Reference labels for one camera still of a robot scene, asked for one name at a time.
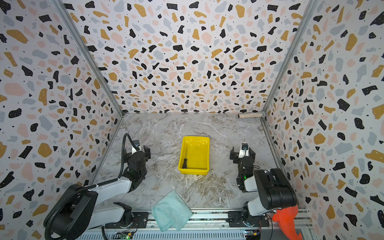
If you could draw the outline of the black yellow handled screwdriver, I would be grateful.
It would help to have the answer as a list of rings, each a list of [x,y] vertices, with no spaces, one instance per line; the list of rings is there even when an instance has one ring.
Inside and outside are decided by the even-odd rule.
[[[186,148],[185,158],[184,158],[184,161],[183,161],[182,169],[187,169],[187,161],[188,161],[187,154],[188,154],[188,148]]]

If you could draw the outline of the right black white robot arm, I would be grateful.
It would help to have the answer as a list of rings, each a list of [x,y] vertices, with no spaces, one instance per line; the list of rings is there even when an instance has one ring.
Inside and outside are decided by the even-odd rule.
[[[243,193],[258,193],[244,204],[240,212],[230,212],[230,224],[263,226],[265,216],[275,210],[297,205],[297,196],[283,171],[279,168],[263,170],[255,165],[256,153],[244,143],[238,152],[230,151],[230,160],[238,166],[237,186]]]

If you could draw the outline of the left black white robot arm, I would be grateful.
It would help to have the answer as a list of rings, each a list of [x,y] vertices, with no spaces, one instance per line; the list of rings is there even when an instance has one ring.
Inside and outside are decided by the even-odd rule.
[[[44,220],[45,239],[75,240],[85,231],[114,224],[118,228],[137,228],[132,207],[121,202],[102,208],[101,203],[117,195],[134,191],[146,178],[146,163],[151,150],[146,146],[124,153],[127,168],[120,177],[91,186],[71,185]]]

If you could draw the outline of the yellow plastic bin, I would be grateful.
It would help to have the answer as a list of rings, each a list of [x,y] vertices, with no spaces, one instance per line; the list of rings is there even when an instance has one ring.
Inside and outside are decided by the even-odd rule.
[[[182,169],[186,148],[187,169]],[[183,137],[178,170],[184,175],[207,175],[210,170],[210,138],[198,136]]]

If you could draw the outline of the glittery silver cylinder roll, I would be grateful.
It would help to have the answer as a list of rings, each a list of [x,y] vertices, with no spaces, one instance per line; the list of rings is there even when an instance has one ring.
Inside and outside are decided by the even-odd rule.
[[[256,113],[240,113],[238,114],[239,119],[245,118],[264,118],[266,116],[265,112],[256,112]]]

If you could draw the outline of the light green folded cloth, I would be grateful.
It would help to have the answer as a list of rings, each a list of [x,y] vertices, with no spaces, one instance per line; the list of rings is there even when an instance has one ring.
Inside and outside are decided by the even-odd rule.
[[[151,214],[160,231],[165,232],[171,227],[180,231],[193,212],[184,200],[175,191],[172,191],[152,207]]]

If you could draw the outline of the red orange plastic object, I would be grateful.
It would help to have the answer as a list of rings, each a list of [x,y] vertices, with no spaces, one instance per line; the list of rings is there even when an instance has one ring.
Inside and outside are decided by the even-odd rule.
[[[276,210],[273,215],[273,222],[279,224],[280,229],[289,240],[303,240],[301,233],[297,234],[295,226],[295,217],[299,213],[298,206]]]

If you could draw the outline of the green circuit board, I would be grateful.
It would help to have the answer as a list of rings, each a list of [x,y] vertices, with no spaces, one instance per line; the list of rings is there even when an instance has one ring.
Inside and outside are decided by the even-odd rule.
[[[135,232],[124,231],[118,232],[115,234],[115,240],[132,240],[134,238]]]

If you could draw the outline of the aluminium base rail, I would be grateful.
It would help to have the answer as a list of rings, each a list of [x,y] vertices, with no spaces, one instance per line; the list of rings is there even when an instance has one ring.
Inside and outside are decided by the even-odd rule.
[[[87,230],[81,240],[115,240],[118,232],[135,232],[133,240],[285,240],[277,222],[272,221],[273,213],[266,215],[268,220],[263,226],[253,227],[244,224],[230,224],[229,213],[240,209],[193,209],[193,215],[184,227],[177,231],[174,227],[160,231],[150,210],[134,211],[136,225],[132,228],[119,229],[116,224],[109,224],[102,231],[100,227]]]

